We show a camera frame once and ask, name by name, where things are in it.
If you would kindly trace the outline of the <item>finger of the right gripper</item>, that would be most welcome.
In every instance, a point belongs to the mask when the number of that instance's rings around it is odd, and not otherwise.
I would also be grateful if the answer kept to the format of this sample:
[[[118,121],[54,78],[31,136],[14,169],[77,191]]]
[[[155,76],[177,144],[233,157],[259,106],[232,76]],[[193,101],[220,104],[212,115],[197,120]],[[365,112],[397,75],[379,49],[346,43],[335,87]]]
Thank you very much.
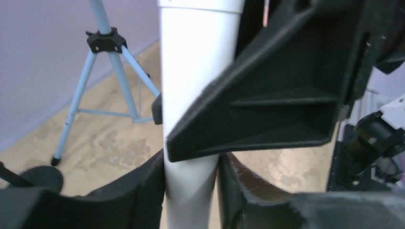
[[[155,125],[162,124],[162,93],[160,93],[151,105],[152,118]]]
[[[169,141],[175,161],[230,151],[320,146],[331,140],[337,95],[317,86],[321,27],[311,0],[245,2],[235,61],[197,99]]]

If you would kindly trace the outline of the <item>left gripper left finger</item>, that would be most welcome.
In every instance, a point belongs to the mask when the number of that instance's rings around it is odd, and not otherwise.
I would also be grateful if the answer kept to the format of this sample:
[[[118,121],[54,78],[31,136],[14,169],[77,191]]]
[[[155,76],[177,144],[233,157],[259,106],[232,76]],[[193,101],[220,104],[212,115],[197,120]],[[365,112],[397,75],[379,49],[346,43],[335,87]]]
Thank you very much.
[[[165,193],[163,151],[85,196],[46,187],[0,191],[3,229],[157,229]]]

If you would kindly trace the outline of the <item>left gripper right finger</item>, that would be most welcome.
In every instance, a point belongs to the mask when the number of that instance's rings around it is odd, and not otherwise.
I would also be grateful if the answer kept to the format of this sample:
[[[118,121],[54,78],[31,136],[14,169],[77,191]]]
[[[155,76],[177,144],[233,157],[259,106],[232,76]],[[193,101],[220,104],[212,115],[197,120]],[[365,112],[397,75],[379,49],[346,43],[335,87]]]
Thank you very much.
[[[402,229],[405,197],[393,192],[289,193],[231,154],[220,156],[218,198],[224,229]]]

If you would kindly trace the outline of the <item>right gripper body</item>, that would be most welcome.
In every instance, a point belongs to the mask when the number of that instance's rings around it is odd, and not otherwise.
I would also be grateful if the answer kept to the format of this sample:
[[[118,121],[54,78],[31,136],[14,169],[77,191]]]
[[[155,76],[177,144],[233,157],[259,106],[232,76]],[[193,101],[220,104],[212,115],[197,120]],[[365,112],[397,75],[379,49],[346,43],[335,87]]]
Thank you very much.
[[[353,105],[364,93],[373,67],[392,72],[405,58],[402,0],[314,0],[321,27],[316,84]]]

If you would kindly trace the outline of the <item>white toy microphone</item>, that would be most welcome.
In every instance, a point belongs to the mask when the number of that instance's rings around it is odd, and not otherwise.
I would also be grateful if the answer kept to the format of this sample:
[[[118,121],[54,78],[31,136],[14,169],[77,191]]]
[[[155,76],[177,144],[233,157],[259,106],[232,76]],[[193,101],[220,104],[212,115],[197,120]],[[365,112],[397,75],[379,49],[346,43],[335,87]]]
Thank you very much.
[[[218,156],[175,161],[175,128],[199,114],[197,99],[234,60],[243,0],[161,0],[160,67],[166,218],[170,229],[206,229]]]

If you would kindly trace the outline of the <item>black mic stand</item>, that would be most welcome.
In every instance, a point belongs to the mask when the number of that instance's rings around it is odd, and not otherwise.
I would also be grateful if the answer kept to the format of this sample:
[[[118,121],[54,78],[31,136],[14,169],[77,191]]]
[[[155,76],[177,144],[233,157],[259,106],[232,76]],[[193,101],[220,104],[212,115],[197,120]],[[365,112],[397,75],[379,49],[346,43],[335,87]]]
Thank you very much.
[[[60,193],[64,185],[63,174],[52,166],[37,166],[16,174],[0,163],[0,178],[9,183],[7,188],[46,187]]]

